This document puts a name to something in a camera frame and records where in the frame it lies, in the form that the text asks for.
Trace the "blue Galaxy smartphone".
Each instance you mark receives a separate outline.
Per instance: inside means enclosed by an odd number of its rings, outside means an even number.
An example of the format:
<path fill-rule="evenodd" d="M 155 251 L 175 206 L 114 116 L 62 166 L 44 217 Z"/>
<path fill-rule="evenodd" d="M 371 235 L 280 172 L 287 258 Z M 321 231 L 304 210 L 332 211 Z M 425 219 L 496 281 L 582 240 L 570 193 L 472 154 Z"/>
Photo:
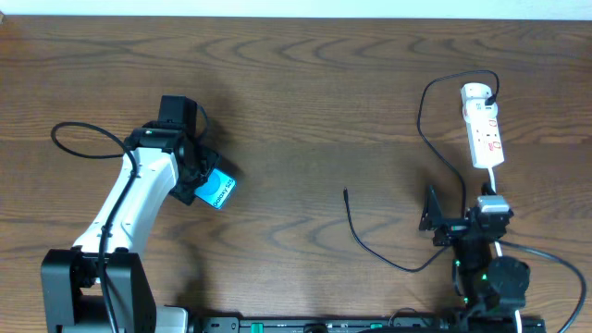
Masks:
<path fill-rule="evenodd" d="M 237 182 L 233 177 L 215 168 L 205 184 L 194 191 L 194 195 L 215 209 L 221 209 L 236 185 Z"/>

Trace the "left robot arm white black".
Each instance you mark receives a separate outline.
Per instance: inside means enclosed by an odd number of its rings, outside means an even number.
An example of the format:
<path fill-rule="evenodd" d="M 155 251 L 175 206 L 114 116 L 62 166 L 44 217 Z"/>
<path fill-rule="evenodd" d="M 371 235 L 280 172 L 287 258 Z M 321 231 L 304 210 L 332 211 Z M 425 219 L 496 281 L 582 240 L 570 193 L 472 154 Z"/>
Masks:
<path fill-rule="evenodd" d="M 50 332 L 191 332 L 189 310 L 159 306 L 142 258 L 167 197 L 190 205 L 223 177 L 219 154 L 202 144 L 192 120 L 156 120 L 125 140 L 112 140 L 122 165 L 105 203 L 68 249 L 51 249 L 41 265 L 45 321 Z"/>

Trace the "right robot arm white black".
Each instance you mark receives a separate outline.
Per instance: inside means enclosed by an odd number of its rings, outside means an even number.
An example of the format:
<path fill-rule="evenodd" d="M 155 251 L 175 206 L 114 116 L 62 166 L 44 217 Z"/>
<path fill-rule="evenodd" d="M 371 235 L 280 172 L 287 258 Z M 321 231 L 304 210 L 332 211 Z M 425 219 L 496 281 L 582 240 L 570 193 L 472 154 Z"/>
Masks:
<path fill-rule="evenodd" d="M 433 244 L 451 247 L 456 277 L 465 307 L 456 312 L 454 325 L 469 331 L 486 321 L 516 323 L 515 313 L 525 307 L 529 266 L 508 255 L 494 256 L 491 244 L 500 241 L 513 217 L 505 199 L 489 188 L 462 217 L 445 217 L 436 192 L 428 187 L 420 219 L 421 230 L 434 233 Z"/>

